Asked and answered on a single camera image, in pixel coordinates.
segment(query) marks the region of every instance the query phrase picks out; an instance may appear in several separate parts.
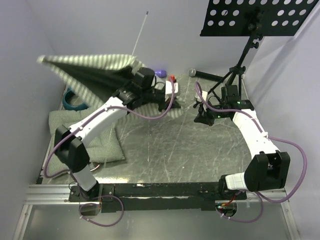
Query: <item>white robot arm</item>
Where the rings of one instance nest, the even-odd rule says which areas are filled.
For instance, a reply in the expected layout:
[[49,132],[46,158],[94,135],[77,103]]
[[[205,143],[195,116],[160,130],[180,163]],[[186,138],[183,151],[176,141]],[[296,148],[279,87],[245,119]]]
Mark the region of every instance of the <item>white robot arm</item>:
[[251,154],[251,162],[244,172],[221,176],[221,188],[251,192],[283,188],[290,156],[287,152],[280,152],[268,139],[268,133],[261,126],[253,105],[249,100],[241,100],[236,85],[222,87],[221,93],[219,105],[211,105],[208,93],[197,89],[193,107],[199,105],[199,109],[194,122],[212,126],[215,119],[230,118],[241,131]]
[[162,90],[151,87],[154,74],[151,69],[142,68],[136,73],[131,84],[118,89],[104,105],[91,115],[69,128],[63,125],[57,128],[55,146],[66,136],[72,136],[55,151],[55,154],[61,162],[68,166],[76,182],[88,196],[97,196],[99,191],[99,183],[88,166],[90,159],[86,147],[90,142],[107,126],[126,116],[133,109],[146,103],[158,103],[159,106],[164,107],[167,102],[173,103],[175,97],[180,94],[177,82],[166,81]]

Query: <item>metal table surface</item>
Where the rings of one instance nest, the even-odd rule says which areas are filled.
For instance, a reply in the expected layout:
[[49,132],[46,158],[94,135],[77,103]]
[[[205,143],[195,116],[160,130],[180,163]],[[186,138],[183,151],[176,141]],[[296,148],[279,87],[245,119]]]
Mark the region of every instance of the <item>metal table surface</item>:
[[[223,174],[241,173],[251,155],[246,142],[229,118],[213,126],[194,123],[195,81],[208,91],[215,82],[177,76],[184,100],[184,114],[176,119],[140,119],[116,126],[125,160],[102,164],[93,175],[100,183],[215,182]],[[242,98],[246,99],[242,87]],[[213,104],[218,101],[212,97]],[[42,184],[68,184],[65,174]]]

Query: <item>gray wall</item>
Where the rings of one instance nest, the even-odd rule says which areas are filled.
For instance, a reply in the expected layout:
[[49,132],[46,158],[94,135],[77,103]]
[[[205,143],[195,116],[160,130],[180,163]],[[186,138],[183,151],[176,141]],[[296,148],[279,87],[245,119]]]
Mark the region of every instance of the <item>gray wall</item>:
[[36,63],[54,52],[25,1],[1,2],[0,29],[0,236],[7,240],[41,170],[48,114],[58,108],[63,85]]
[[[266,37],[247,73],[246,88],[264,128],[271,136],[299,144],[308,169],[298,192],[290,199],[304,240],[319,239],[319,62],[320,15],[296,40]],[[302,170],[302,157],[293,147],[278,144],[291,156],[286,190],[291,191]]]
[[151,68],[223,74],[237,63],[247,41],[199,36],[209,0],[26,1],[59,55],[131,54],[146,11],[135,55]]

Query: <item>purple object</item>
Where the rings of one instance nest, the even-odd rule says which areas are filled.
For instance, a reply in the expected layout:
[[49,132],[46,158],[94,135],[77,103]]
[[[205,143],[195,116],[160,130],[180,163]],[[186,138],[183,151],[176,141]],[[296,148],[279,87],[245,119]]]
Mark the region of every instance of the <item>purple object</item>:
[[159,78],[165,78],[167,76],[167,71],[159,70],[154,72]]

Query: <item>tripod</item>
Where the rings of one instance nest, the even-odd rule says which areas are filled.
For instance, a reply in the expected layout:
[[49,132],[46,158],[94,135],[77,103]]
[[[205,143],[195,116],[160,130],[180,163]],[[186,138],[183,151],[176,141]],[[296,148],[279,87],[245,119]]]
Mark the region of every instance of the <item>tripod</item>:
[[243,49],[242,55],[238,61],[238,63],[229,69],[229,72],[224,76],[217,76],[214,74],[208,74],[209,77],[205,79],[212,80],[212,79],[220,79],[208,92],[208,95],[210,93],[213,93],[215,98],[219,101],[219,103],[222,103],[221,98],[216,94],[215,89],[222,84],[230,75],[230,78],[226,82],[225,86],[230,86],[233,84],[236,77],[238,77],[238,95],[241,97],[242,94],[242,75],[246,71],[246,67],[242,66],[248,52],[250,49],[255,48],[257,49],[259,47],[259,42],[263,38],[263,35],[260,33],[260,30],[262,28],[261,23],[259,23],[259,19],[262,17],[262,14],[258,13],[257,17],[252,21],[253,23],[249,24],[248,30],[251,32],[250,37]]

